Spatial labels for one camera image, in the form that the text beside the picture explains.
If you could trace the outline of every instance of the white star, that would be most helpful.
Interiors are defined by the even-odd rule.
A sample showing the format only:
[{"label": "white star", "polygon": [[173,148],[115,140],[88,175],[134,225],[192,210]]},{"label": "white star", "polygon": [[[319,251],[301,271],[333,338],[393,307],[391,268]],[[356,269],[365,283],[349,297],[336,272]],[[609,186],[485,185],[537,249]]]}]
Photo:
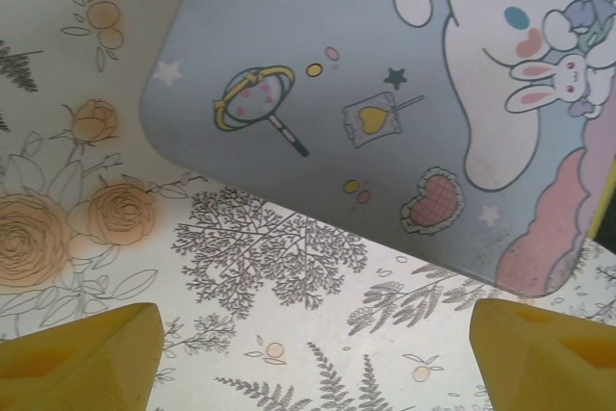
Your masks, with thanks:
[{"label": "white star", "polygon": [[479,217],[480,221],[485,221],[488,226],[494,226],[494,222],[501,218],[501,214],[499,214],[499,206],[486,207],[483,206],[483,212],[481,212],[481,216]]},{"label": "white star", "polygon": [[172,64],[158,62],[158,69],[154,73],[153,77],[154,79],[160,79],[161,81],[165,81],[165,84],[171,87],[175,79],[182,78],[182,74],[180,74],[180,71],[178,70],[179,67],[180,64],[177,62]]}]

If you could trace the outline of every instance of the floral tablecloth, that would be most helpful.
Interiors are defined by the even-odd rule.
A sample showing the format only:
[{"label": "floral tablecloth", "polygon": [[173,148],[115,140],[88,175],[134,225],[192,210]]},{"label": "floral tablecloth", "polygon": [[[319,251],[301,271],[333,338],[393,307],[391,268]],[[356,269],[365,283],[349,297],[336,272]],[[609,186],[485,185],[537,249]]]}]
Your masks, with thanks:
[{"label": "floral tablecloth", "polygon": [[[179,1],[0,0],[2,339],[153,301],[151,410],[491,409],[470,314],[515,296],[148,145],[140,93]],[[524,302],[614,323],[616,257],[589,242],[562,289]]]}]

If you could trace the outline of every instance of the lollipop drawing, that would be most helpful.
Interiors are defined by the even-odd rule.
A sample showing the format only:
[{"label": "lollipop drawing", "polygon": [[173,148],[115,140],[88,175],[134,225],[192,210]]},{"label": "lollipop drawing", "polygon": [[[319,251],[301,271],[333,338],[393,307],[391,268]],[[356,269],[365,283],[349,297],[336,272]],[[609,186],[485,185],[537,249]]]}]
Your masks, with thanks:
[{"label": "lollipop drawing", "polygon": [[439,167],[419,181],[419,194],[402,206],[400,223],[407,233],[435,235],[449,228],[464,208],[464,196],[455,175]]},{"label": "lollipop drawing", "polygon": [[396,103],[390,91],[366,98],[343,108],[346,136],[355,148],[386,137],[402,133],[398,112],[424,99],[417,96],[403,103]]},{"label": "lollipop drawing", "polygon": [[267,121],[306,157],[310,153],[276,111],[291,92],[295,74],[286,66],[252,67],[239,72],[214,102],[214,123],[223,132],[236,132]]}]

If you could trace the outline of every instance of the orange rose drawing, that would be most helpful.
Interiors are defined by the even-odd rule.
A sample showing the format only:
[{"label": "orange rose drawing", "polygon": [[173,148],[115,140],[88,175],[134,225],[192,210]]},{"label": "orange rose drawing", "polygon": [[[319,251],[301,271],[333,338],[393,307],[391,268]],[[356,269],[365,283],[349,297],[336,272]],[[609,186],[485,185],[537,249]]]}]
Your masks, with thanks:
[{"label": "orange rose drawing", "polygon": [[72,116],[70,131],[83,143],[106,140],[117,128],[116,109],[103,100],[90,100]]},{"label": "orange rose drawing", "polygon": [[100,244],[128,245],[150,234],[154,226],[154,198],[143,189],[122,183],[99,190],[69,216],[70,226]]},{"label": "orange rose drawing", "polygon": [[0,287],[44,283],[68,263],[66,212],[33,193],[0,197]]}]

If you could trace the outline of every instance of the yellow plastic piece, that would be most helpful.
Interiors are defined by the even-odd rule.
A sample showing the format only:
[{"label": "yellow plastic piece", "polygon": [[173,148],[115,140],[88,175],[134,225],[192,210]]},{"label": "yellow plastic piece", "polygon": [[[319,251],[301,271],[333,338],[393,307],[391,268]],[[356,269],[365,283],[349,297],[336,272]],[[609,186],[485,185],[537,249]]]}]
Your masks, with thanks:
[{"label": "yellow plastic piece", "polygon": [[480,300],[471,345],[495,411],[616,410],[616,328]]},{"label": "yellow plastic piece", "polygon": [[590,223],[590,228],[588,229],[587,236],[591,240],[594,240],[597,237],[599,227],[601,226],[601,222],[605,217],[605,211],[607,211],[607,206],[609,206],[609,202],[612,199],[614,190],[616,190],[616,162],[614,162],[612,170],[609,172],[605,188],[603,189],[603,194],[601,195],[601,199],[599,200],[599,205],[597,206],[597,210],[595,211],[593,220]]},{"label": "yellow plastic piece", "polygon": [[0,411],[142,411],[163,338],[138,303],[0,344]]}]

